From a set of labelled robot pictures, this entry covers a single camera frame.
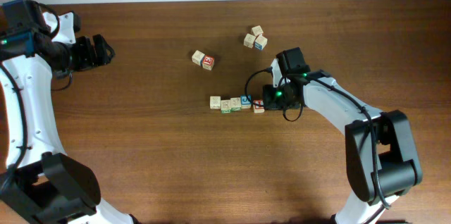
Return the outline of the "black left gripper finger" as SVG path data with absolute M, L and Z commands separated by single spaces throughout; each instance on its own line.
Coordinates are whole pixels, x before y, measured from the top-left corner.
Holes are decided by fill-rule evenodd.
M 94 47 L 88 37 L 76 39 L 75 54 L 78 57 L 77 69 L 91 69 L 94 67 Z
M 98 66 L 105 66 L 110 64 L 111 60 L 116 55 L 113 48 L 106 42 L 102 35 L 93 36 L 94 50 L 97 55 L 96 63 Z

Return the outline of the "wooden block red I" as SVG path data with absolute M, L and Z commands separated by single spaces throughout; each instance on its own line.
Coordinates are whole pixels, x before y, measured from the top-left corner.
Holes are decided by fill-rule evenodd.
M 253 110 L 255 113 L 263 113 L 265 111 L 264 102 L 262 100 L 254 100 Z

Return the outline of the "wooden block blue 5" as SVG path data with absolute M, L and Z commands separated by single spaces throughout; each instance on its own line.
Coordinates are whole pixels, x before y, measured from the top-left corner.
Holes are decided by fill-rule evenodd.
M 241 109 L 250 109 L 252 107 L 252 98 L 250 95 L 240 97 Z

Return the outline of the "wooden block green N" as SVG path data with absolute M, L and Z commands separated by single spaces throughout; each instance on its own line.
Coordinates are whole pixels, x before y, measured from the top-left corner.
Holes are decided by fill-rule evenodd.
M 231 111 L 240 111 L 242 109 L 241 98 L 234 97 L 230 99 Z

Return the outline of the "wooden block green R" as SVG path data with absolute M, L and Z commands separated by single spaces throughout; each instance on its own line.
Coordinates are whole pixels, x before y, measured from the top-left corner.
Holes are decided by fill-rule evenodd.
M 232 111 L 231 100 L 230 99 L 221 100 L 221 113 L 230 113 L 231 111 Z

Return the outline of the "plain wooden picture block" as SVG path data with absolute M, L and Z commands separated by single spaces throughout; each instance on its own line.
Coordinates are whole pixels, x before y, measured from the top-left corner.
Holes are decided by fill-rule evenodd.
M 221 97 L 220 96 L 210 96 L 209 105 L 210 105 L 210 109 L 220 109 L 221 108 Z

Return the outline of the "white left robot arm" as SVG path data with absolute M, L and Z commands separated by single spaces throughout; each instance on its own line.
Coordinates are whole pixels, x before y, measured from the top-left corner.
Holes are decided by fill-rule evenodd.
M 3 4 L 1 88 L 8 123 L 1 200 L 29 223 L 135 223 L 101 197 L 87 166 L 59 139 L 51 81 L 109 64 L 115 53 L 101 35 L 78 35 L 81 20 L 33 0 Z

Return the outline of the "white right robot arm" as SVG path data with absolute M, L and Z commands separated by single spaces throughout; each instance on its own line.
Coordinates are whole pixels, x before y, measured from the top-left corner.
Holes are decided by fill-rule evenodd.
M 403 112 L 365 104 L 329 73 L 311 71 L 299 48 L 277 54 L 271 76 L 272 85 L 264 87 L 267 110 L 310 108 L 345 137 L 352 192 L 332 223 L 377 223 L 394 201 L 421 183 L 423 171 Z

